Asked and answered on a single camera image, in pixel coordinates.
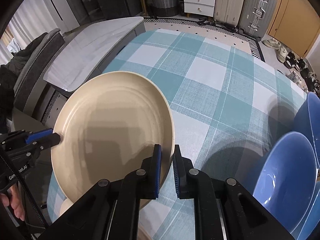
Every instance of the white curtain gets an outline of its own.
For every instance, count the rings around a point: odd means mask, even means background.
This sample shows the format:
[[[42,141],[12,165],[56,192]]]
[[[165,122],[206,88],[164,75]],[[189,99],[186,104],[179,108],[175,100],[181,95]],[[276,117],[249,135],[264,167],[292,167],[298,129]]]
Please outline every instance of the white curtain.
[[[7,64],[13,56],[3,41],[0,40],[0,65]]]
[[[21,47],[44,32],[57,28],[44,0],[24,0],[12,17],[9,28]]]

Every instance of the finger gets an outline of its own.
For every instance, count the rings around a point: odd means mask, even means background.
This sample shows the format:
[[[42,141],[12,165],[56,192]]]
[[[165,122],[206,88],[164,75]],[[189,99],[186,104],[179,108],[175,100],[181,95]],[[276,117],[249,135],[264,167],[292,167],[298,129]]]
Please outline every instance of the finger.
[[[9,201],[9,198],[5,194],[0,193],[0,198],[1,198],[2,204],[5,207],[9,206],[10,201]]]
[[[22,209],[22,214],[21,214],[21,216],[20,216],[20,219],[21,219],[22,221],[24,221],[24,216],[25,216],[24,209]]]
[[[22,205],[19,205],[17,209],[14,210],[14,215],[24,221],[25,213]]]
[[[19,193],[19,189],[18,189],[17,184],[13,184],[13,185],[10,187],[10,190],[11,190],[11,195],[20,196],[20,193]]]
[[[12,195],[10,199],[10,203],[12,208],[15,210],[20,204],[20,199],[17,197],[17,195]]]
[[[20,216],[21,216],[21,210],[20,210],[20,209],[15,209],[15,210],[14,210],[14,215],[15,215],[17,218],[20,218]]]

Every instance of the blue bowl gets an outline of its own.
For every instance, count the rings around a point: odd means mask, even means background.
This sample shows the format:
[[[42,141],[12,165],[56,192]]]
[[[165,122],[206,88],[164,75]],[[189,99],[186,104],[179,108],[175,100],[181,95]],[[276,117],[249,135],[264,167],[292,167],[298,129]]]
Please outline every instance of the blue bowl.
[[[297,112],[293,130],[302,133],[310,141],[316,154],[317,168],[320,169],[320,99],[309,92],[307,100]]]
[[[313,229],[320,221],[320,182],[316,183],[310,206],[303,219],[292,232],[292,236],[297,240],[306,240]]]
[[[298,132],[282,136],[243,185],[291,233],[305,215],[316,185],[316,158],[308,139]]]

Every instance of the gray storage basket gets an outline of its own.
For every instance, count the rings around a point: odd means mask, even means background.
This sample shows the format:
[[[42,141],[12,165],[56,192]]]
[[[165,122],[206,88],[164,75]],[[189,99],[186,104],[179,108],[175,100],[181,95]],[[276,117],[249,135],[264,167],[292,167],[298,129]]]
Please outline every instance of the gray storage basket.
[[[178,0],[152,0],[154,12],[159,17],[171,17],[178,14]]]

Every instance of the wall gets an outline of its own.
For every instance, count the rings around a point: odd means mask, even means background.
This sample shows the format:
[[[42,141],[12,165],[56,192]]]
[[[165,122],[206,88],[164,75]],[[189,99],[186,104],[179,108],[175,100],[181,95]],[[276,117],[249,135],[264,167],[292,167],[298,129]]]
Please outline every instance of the wall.
[[[320,77],[320,35],[316,39],[315,44],[313,44],[311,50],[309,51],[306,59],[309,61],[312,70]]]

